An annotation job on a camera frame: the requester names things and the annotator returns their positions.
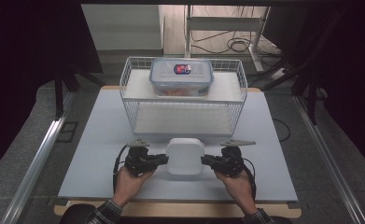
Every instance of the hand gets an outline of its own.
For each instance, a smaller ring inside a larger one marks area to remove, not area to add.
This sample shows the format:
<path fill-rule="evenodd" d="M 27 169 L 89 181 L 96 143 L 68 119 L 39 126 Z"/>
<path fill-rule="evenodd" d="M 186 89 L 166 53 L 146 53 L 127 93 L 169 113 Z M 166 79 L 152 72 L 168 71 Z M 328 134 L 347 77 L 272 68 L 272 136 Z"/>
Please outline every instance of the hand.
<path fill-rule="evenodd" d="M 239 175 L 228 177 L 222 173 L 214 172 L 226 187 L 228 193 L 241 208 L 246 217 L 250 217 L 258 212 L 255 202 L 252 198 L 252 188 L 249 183 L 248 175 L 242 171 Z"/>
<path fill-rule="evenodd" d="M 150 178 L 155 171 L 146 172 L 140 176 L 134 176 L 122 166 L 118 171 L 118 184 L 115 188 L 113 201 L 120 207 L 124 207 L 141 189 L 145 181 Z"/>

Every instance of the white wire basket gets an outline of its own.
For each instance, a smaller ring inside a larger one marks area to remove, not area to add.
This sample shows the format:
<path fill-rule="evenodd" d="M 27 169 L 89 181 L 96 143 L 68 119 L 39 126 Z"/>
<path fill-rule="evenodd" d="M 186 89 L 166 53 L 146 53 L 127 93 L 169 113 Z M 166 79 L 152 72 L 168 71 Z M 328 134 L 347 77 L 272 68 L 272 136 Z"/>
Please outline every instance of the white wire basket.
<path fill-rule="evenodd" d="M 206 98 L 159 97 L 149 82 L 156 58 L 130 57 L 120 96 L 134 134 L 232 136 L 246 101 L 246 74 L 239 60 L 208 59 L 214 82 Z"/>

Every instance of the sleeve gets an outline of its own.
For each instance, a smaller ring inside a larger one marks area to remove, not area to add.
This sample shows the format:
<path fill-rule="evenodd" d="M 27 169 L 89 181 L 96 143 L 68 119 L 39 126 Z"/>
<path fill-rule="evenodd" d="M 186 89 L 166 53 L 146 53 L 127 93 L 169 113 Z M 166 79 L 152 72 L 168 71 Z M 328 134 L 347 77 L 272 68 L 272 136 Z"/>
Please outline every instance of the sleeve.
<path fill-rule="evenodd" d="M 118 206 L 112 200 L 108 200 L 91 213 L 86 223 L 116 224 L 119 223 L 122 211 L 123 209 L 120 206 Z"/>
<path fill-rule="evenodd" d="M 275 224 L 275 222 L 264 212 L 258 209 L 258 212 L 251 217 L 243 217 L 244 224 Z"/>

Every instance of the label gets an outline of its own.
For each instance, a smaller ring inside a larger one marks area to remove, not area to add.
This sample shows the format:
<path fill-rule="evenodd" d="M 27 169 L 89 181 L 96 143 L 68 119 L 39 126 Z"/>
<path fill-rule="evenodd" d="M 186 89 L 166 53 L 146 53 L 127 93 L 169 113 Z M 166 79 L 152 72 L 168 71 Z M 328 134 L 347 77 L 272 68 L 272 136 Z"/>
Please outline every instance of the label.
<path fill-rule="evenodd" d="M 188 75 L 188 74 L 190 74 L 190 65 L 188 65 L 188 64 L 176 64 L 174 66 L 174 72 L 177 75 Z"/>

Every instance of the controller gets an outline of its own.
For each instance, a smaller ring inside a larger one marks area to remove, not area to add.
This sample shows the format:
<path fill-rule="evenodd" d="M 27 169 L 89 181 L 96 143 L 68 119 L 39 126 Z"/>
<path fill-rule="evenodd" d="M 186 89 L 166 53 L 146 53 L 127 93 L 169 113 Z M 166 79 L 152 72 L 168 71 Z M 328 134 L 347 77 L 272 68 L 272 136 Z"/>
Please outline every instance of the controller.
<path fill-rule="evenodd" d="M 165 154 L 148 155 L 146 147 L 131 147 L 126 157 L 124 166 L 132 173 L 139 176 L 142 173 L 155 170 L 159 165 L 167 164 Z"/>
<path fill-rule="evenodd" d="M 115 167 L 113 168 L 113 190 L 116 188 L 118 181 L 118 170 L 120 156 L 126 147 L 130 147 L 129 153 L 124 162 L 124 166 L 134 176 L 139 176 L 142 173 L 156 170 L 159 165 L 167 164 L 168 157 L 165 154 L 148 155 L 149 144 L 144 140 L 137 139 L 124 146 L 118 157 L 116 158 Z"/>
<path fill-rule="evenodd" d="M 249 183 L 252 188 L 252 198 L 255 200 L 257 187 L 255 177 L 244 164 L 241 150 L 239 147 L 224 147 L 221 149 L 222 156 L 212 156 L 205 154 L 202 157 L 202 164 L 208 165 L 212 170 L 222 173 L 229 177 L 239 175 L 243 170 L 248 174 Z"/>

